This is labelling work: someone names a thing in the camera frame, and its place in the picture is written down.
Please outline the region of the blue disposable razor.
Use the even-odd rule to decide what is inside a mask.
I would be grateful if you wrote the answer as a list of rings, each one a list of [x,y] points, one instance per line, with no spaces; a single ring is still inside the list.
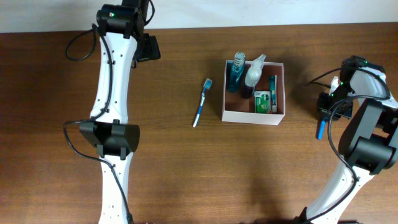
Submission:
[[[318,128],[317,128],[317,139],[318,140],[321,140],[322,138],[323,138],[323,133],[324,133],[324,130],[325,130],[325,125],[326,125],[326,121],[323,119],[323,120],[320,120],[319,122],[318,122]]]

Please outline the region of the red green toothpaste tube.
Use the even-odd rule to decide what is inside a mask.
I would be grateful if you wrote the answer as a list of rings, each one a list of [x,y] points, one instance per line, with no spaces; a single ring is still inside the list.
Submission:
[[[271,110],[273,114],[277,113],[277,76],[273,75],[268,78],[269,88],[271,92]]]

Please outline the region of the green soap box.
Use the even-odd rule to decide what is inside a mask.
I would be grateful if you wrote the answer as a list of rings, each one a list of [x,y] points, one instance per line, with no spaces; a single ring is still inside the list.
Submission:
[[[254,104],[255,113],[271,114],[271,93],[269,91],[255,91]]]

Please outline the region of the blue white toothbrush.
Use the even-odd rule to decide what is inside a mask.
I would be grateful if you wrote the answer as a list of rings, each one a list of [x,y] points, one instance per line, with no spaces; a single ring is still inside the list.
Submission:
[[[192,125],[194,128],[197,126],[198,121],[200,119],[200,115],[201,115],[201,111],[202,111],[202,108],[203,108],[203,104],[205,102],[205,93],[206,93],[207,90],[209,90],[211,88],[212,83],[213,83],[213,81],[211,79],[207,78],[205,80],[204,84],[203,84],[203,88],[202,88],[202,91],[201,91],[200,104],[198,106],[197,113],[195,115],[195,119],[194,119],[193,125]]]

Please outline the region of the clear spray bottle purple liquid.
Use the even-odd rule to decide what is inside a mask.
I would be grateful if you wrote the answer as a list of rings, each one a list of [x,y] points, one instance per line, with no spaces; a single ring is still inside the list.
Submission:
[[[254,94],[255,87],[262,76],[262,68],[264,66],[265,59],[266,55],[262,54],[251,62],[251,66],[246,73],[243,89],[241,92],[241,96],[244,99],[249,99]]]

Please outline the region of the teal mouthwash bottle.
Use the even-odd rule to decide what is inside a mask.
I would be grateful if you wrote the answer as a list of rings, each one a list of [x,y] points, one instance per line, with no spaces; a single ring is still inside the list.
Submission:
[[[245,68],[246,56],[243,52],[237,52],[231,64],[227,90],[231,93],[238,91],[241,77]]]

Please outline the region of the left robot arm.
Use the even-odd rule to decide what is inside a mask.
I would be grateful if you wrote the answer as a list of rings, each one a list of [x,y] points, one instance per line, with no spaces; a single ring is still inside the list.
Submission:
[[[127,93],[131,68],[157,60],[157,40],[144,32],[155,13],[152,1],[105,4],[96,15],[94,30],[100,37],[101,65],[96,101],[80,132],[95,147],[102,173],[100,223],[132,223],[128,181],[140,129],[128,123]]]

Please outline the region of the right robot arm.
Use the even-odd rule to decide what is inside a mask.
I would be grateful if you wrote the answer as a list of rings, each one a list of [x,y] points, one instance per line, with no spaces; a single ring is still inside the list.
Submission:
[[[317,110],[339,163],[320,196],[294,223],[340,223],[359,190],[397,162],[397,102],[385,69],[353,55],[337,71],[330,91],[320,93]]]

